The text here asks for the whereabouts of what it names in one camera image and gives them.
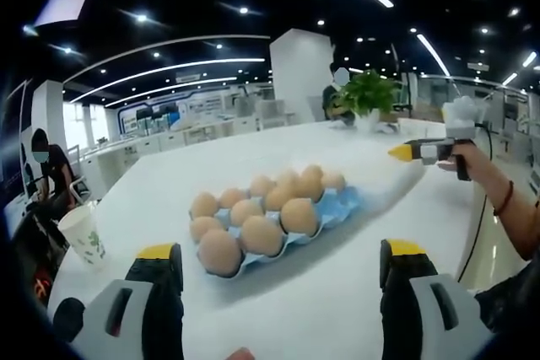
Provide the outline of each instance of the white paper cup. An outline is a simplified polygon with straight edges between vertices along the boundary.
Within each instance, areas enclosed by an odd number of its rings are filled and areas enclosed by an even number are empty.
[[[82,261],[99,270],[105,265],[106,255],[92,212],[90,205],[76,207],[60,220],[58,229]]]

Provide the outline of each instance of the egg carton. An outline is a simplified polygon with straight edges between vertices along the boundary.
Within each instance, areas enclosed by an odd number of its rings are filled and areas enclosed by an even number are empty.
[[[251,197],[251,199],[253,201],[257,201],[258,204],[264,207],[264,201],[261,197]],[[283,247],[279,253],[270,257],[242,251],[242,261],[236,274],[230,277],[221,277],[209,272],[208,274],[228,280],[236,279],[249,265],[254,263],[262,264],[275,261],[284,254],[290,245],[309,244],[313,239],[319,236],[323,229],[335,228],[340,223],[343,223],[353,212],[366,210],[368,208],[366,199],[362,196],[362,193],[357,188],[352,186],[346,186],[342,191],[338,191],[336,189],[325,189],[321,200],[316,203],[311,201],[311,204],[315,208],[317,217],[317,231],[313,236],[297,234],[294,232],[286,233],[279,222],[279,211],[267,211],[265,214],[266,218],[271,219],[283,232]],[[216,212],[214,217],[227,228],[229,234],[237,239],[240,237],[240,228],[234,226],[230,221],[230,209],[222,208]]]

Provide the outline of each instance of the egg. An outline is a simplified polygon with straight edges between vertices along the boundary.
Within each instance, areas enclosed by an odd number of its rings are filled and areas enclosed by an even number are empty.
[[[278,185],[294,185],[298,178],[298,173],[292,169],[287,169],[278,176],[276,183]]]
[[[238,272],[242,251],[236,239],[223,229],[210,229],[199,245],[198,258],[212,274],[231,277]]]
[[[192,203],[192,218],[212,217],[219,210],[219,204],[216,197],[208,192],[203,192],[195,197]]]
[[[245,220],[253,215],[264,215],[262,207],[253,200],[240,200],[230,210],[230,223],[241,227]]]
[[[238,201],[245,200],[247,194],[240,189],[232,188],[223,192],[219,198],[219,206],[222,208],[232,208]]]
[[[240,244],[248,252],[275,256],[284,245],[281,228],[265,217],[249,217],[240,231]]]
[[[189,225],[189,233],[195,242],[199,242],[210,229],[224,229],[224,226],[214,217],[197,217]]]
[[[250,193],[254,197],[264,197],[276,184],[267,176],[257,176],[250,184]]]
[[[317,176],[320,179],[324,174],[322,172],[321,166],[319,166],[318,164],[310,164],[302,172],[302,176],[304,175]]]
[[[285,232],[313,236],[318,229],[315,208],[309,200],[295,198],[283,206],[279,219]]]
[[[318,174],[304,174],[296,182],[296,196],[310,198],[313,202],[321,200],[324,191]]]
[[[345,188],[345,178],[338,172],[325,173],[322,176],[321,182],[324,188],[337,189],[337,191]]]
[[[287,201],[295,197],[292,185],[278,185],[267,194],[264,199],[264,207],[267,211],[279,211]]]

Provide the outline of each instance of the red bracelet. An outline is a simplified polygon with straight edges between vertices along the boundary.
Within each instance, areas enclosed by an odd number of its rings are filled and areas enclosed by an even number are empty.
[[[506,193],[505,200],[503,201],[503,205],[500,206],[498,210],[493,210],[493,215],[496,217],[500,217],[500,214],[503,213],[503,211],[508,206],[508,203],[510,202],[510,199],[512,198],[512,194],[514,194],[514,182],[510,180],[510,189],[508,189],[508,192]]]

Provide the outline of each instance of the black ceiling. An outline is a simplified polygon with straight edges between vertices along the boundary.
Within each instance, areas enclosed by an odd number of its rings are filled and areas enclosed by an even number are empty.
[[[452,75],[474,77],[476,73],[467,68],[467,63],[482,62],[490,69],[481,78],[502,82],[510,73],[520,71],[521,62],[538,48],[540,38],[537,0],[391,0],[394,8],[385,8],[376,0],[87,0],[79,20],[40,27],[37,37],[22,36],[22,25],[37,17],[45,1],[11,0],[11,28],[16,34],[10,38],[13,57],[8,85],[30,77],[63,81],[115,54],[195,35],[267,35],[270,40],[205,40],[163,46],[157,50],[160,58],[152,57],[154,49],[140,51],[91,69],[75,82],[92,89],[156,67],[221,57],[264,57],[267,62],[253,67],[229,64],[190,68],[185,72],[217,69],[216,75],[229,76],[243,69],[253,78],[263,77],[270,68],[268,44],[290,28],[329,35],[336,44],[335,60],[344,66],[362,69],[369,63],[394,73],[397,67],[393,56],[385,53],[394,46],[401,69],[418,67],[418,72],[442,74],[416,35],[409,32],[411,27],[430,40]],[[240,15],[227,6],[246,6],[250,13]],[[520,13],[509,17],[513,7],[520,8]],[[130,13],[146,13],[152,21],[137,24]],[[318,19],[324,19],[325,25],[318,26]],[[480,32],[484,26],[489,28],[487,35]],[[357,42],[358,37],[364,41]],[[217,43],[224,48],[217,50]],[[51,45],[70,46],[75,52],[65,54]],[[101,68],[107,73],[101,74]],[[95,99],[106,97],[108,102],[110,97],[130,94],[133,86],[165,86],[168,77],[173,78],[173,71],[110,87],[103,94],[96,93]],[[539,79],[540,74],[529,67],[512,85],[536,88]],[[74,95],[77,93],[68,91],[66,97],[72,99]]]

